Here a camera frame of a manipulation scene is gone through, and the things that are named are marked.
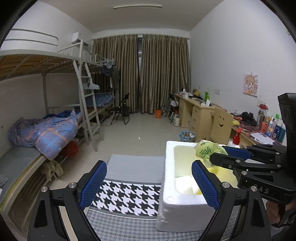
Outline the person's right hand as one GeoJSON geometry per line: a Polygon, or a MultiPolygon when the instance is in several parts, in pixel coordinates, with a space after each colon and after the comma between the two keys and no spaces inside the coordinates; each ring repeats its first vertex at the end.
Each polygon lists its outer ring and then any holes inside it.
{"type": "MultiPolygon", "coordinates": [[[[285,210],[286,211],[295,210],[295,200],[293,200],[290,204],[286,205],[285,210]]],[[[269,219],[270,224],[275,224],[280,222],[279,211],[280,211],[280,208],[278,204],[271,201],[267,201],[266,212],[267,212],[267,217],[269,219]]]]}

